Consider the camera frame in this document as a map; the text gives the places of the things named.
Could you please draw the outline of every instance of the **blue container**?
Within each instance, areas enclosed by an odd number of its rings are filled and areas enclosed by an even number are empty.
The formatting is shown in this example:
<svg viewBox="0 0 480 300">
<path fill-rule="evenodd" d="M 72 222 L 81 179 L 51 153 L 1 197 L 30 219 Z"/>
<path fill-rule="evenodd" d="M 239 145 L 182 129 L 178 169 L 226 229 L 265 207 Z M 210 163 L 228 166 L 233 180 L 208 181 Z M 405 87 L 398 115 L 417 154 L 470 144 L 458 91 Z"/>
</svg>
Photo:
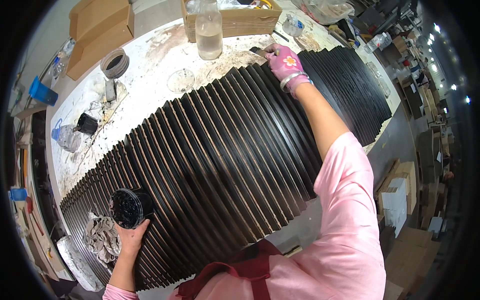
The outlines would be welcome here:
<svg viewBox="0 0 480 300">
<path fill-rule="evenodd" d="M 8 198 L 13 201 L 25 201 L 27 198 L 26 189 L 10 189 L 8 191 Z"/>
<path fill-rule="evenodd" d="M 33 99 L 51 106 L 55 105 L 55 102 L 59 97 L 59 94 L 55 93 L 54 91 L 52 91 L 51 89 L 43 85 L 38 80 L 38 76 L 36 76 L 35 79 L 33 80 L 32 85 L 28 90 L 28 93 Z"/>
</svg>

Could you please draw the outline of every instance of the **paint bucket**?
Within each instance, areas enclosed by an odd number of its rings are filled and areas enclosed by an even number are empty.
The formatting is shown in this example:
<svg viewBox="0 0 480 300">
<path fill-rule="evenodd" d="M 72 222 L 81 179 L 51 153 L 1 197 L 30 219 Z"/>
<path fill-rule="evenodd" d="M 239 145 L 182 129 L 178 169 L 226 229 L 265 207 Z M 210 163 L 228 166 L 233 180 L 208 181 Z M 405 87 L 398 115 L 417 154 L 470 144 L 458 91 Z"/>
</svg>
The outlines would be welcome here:
<svg viewBox="0 0 480 300">
<path fill-rule="evenodd" d="M 152 198 L 142 192 L 118 189 L 110 198 L 110 215 L 125 229 L 136 228 L 153 212 Z"/>
<path fill-rule="evenodd" d="M 30 85 L 28 93 L 33 99 L 51 106 L 55 105 L 55 102 L 59 97 L 59 94 L 55 93 L 54 91 L 43 85 L 38 80 L 38 76 L 35 77 L 32 84 Z"/>
</svg>

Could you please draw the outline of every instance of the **pink glove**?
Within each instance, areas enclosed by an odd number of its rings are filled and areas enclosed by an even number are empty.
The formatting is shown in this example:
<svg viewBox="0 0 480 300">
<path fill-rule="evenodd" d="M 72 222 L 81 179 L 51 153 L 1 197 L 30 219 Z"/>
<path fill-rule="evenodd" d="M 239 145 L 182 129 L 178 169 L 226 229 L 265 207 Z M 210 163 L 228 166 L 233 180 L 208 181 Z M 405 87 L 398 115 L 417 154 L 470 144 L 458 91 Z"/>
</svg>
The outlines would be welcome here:
<svg viewBox="0 0 480 300">
<path fill-rule="evenodd" d="M 268 52 L 265 58 L 268 60 L 270 69 L 272 69 L 272 73 L 281 83 L 292 74 L 303 72 L 299 57 L 290 48 L 280 44 L 271 44 L 265 48 L 265 51 Z M 299 84 L 305 82 L 312 83 L 307 76 L 302 74 L 290 77 L 285 87 L 297 99 L 295 89 Z"/>
</svg>

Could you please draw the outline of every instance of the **apron strap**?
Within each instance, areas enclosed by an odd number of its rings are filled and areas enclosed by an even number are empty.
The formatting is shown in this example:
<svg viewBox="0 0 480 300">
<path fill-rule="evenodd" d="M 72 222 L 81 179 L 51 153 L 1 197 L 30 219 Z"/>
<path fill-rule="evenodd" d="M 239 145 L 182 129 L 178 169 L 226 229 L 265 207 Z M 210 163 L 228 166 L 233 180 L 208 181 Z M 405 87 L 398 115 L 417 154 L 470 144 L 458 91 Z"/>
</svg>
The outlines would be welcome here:
<svg viewBox="0 0 480 300">
<path fill-rule="evenodd" d="M 263 239 L 236 255 L 234 263 L 208 264 L 194 279 L 179 285 L 177 296 L 181 296 L 182 300 L 193 300 L 213 276 L 226 272 L 234 277 L 249 280 L 255 300 L 270 300 L 265 280 L 270 277 L 269 256 L 277 254 L 281 252 L 272 243 Z"/>
</svg>

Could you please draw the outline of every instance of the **paintbrush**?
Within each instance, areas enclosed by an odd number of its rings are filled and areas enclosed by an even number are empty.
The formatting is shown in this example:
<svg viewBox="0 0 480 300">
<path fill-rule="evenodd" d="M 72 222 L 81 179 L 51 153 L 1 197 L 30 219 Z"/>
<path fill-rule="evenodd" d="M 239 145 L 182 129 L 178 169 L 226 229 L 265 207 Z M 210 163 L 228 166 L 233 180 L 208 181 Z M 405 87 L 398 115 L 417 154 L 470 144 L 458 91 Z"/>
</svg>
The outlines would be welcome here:
<svg viewBox="0 0 480 300">
<path fill-rule="evenodd" d="M 266 58 L 267 52 L 263 49 L 260 49 L 258 47 L 252 47 L 250 48 L 250 51 L 255 53 L 256 55 L 260 55 L 261 57 Z"/>
</svg>

